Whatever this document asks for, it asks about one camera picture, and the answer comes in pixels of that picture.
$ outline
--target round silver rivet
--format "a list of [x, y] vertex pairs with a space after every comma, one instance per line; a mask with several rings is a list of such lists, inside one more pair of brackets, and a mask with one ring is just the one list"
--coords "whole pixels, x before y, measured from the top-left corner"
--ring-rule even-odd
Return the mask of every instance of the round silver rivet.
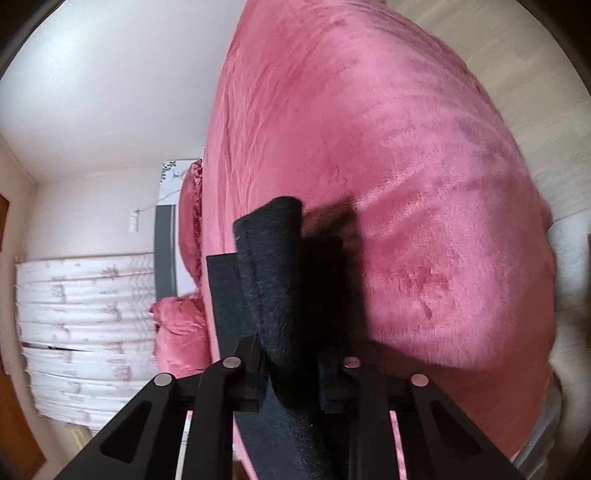
[[429, 385], [429, 378], [423, 374], [414, 374], [410, 378], [410, 383], [412, 383], [415, 387], [426, 387]]
[[345, 368], [359, 368], [361, 367], [361, 360], [356, 356], [346, 356], [343, 360], [343, 366]]
[[154, 383], [159, 387], [166, 387], [172, 380], [173, 376], [171, 374], [158, 374], [154, 377]]
[[240, 360], [240, 358], [237, 356], [227, 356], [223, 360], [223, 366], [226, 368], [238, 368], [241, 363], [242, 360]]

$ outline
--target triangular cutout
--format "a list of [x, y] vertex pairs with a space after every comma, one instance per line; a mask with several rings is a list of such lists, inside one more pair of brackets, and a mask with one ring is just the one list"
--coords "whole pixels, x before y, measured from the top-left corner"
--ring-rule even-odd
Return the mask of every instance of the triangular cutout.
[[151, 409], [149, 401], [142, 401], [101, 444], [100, 452], [121, 462], [133, 462]]
[[431, 403], [431, 412], [449, 458], [465, 459], [480, 455], [482, 449], [466, 430], [438, 401]]

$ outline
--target white wall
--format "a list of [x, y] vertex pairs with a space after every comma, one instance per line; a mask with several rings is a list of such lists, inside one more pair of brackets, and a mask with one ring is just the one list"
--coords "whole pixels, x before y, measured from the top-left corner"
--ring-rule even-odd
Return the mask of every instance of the white wall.
[[0, 132], [33, 178], [199, 158], [245, 0], [67, 0], [0, 80]]
[[0, 137], [0, 194], [10, 202], [0, 254], [0, 352], [25, 418], [47, 459], [36, 477], [44, 480], [54, 478], [66, 464], [66, 456], [48, 419], [38, 416], [33, 405], [14, 322], [14, 264], [15, 258], [22, 257], [23, 238], [34, 192], [35, 183], [25, 174]]
[[[27, 260], [154, 250], [161, 165], [78, 177], [39, 187], [27, 233]], [[132, 209], [139, 231], [130, 233]]]

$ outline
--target pink blanket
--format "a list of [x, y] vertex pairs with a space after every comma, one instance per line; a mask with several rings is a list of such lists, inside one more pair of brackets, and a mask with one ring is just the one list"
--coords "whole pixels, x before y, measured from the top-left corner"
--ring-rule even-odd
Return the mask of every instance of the pink blanket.
[[203, 175], [204, 256], [235, 251], [237, 218], [301, 199], [304, 233], [345, 240], [362, 360], [425, 372], [507, 456], [524, 445], [554, 339], [550, 214], [454, 52], [371, 0], [248, 0]]

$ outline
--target patterned curtain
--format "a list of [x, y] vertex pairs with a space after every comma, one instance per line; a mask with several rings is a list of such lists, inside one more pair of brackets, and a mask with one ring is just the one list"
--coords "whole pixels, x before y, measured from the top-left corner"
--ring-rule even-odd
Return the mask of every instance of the patterned curtain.
[[38, 411], [100, 430], [154, 375], [152, 254], [17, 266], [22, 352]]

